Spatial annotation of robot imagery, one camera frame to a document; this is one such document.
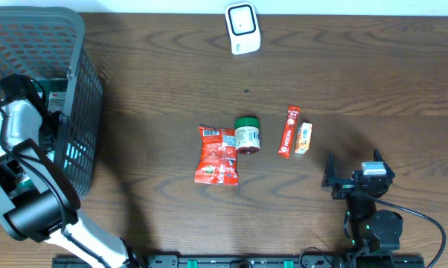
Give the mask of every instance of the wood grain surface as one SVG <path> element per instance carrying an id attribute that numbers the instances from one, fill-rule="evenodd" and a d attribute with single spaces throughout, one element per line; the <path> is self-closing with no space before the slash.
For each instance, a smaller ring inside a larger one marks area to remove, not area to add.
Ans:
<path id="1" fill-rule="evenodd" d="M 320 188 L 327 152 L 350 176 L 377 148 L 397 175 L 383 199 L 448 235 L 448 18 L 259 16 L 262 46 L 239 57 L 222 15 L 83 18 L 104 87 L 83 210 L 108 232 L 145 253 L 342 252 L 345 202 Z M 277 150 L 289 104 L 313 137 L 307 154 L 286 160 Z M 260 119 L 262 150 L 239 157 L 239 186 L 194 183 L 198 125 L 233 127 L 248 114 Z M 401 214 L 399 253 L 428 264 L 440 233 Z M 0 226 L 0 267 L 49 267 L 65 254 Z M 437 267 L 448 267 L 448 241 Z"/>

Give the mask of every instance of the orange and white snack bar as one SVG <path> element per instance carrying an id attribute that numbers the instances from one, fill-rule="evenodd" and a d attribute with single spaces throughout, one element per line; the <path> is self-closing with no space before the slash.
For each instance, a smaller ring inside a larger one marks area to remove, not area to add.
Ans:
<path id="1" fill-rule="evenodd" d="M 295 153 L 304 154 L 310 148 L 310 138 L 312 137 L 312 124 L 303 123 L 298 128 L 297 142 L 295 143 Z"/>
<path id="2" fill-rule="evenodd" d="M 293 133 L 295 132 L 295 124 L 297 124 L 299 113 L 300 107 L 289 105 L 289 116 L 282 134 L 281 146 L 278 148 L 278 155 L 286 159 L 290 158 L 290 148 L 292 147 Z"/>

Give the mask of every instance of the green lid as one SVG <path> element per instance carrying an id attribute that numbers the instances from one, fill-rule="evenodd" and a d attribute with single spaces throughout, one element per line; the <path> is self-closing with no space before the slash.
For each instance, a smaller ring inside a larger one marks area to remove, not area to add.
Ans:
<path id="1" fill-rule="evenodd" d="M 236 120 L 234 128 L 237 129 L 238 127 L 244 127 L 244 126 L 259 128 L 259 120 L 257 120 L 256 118 L 239 118 Z"/>

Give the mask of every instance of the white jar label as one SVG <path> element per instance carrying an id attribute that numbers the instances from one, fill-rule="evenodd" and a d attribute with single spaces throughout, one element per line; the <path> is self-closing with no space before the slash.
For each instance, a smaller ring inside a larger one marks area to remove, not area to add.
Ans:
<path id="1" fill-rule="evenodd" d="M 236 129 L 236 148 L 257 147 L 260 149 L 260 133 L 257 127 L 238 127 Z"/>

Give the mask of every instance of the barcode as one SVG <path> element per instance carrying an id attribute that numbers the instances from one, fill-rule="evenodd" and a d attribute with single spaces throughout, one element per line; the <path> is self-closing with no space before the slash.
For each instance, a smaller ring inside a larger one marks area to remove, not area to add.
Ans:
<path id="1" fill-rule="evenodd" d="M 204 130 L 202 131 L 203 136 L 207 135 L 219 135 L 219 130 Z"/>

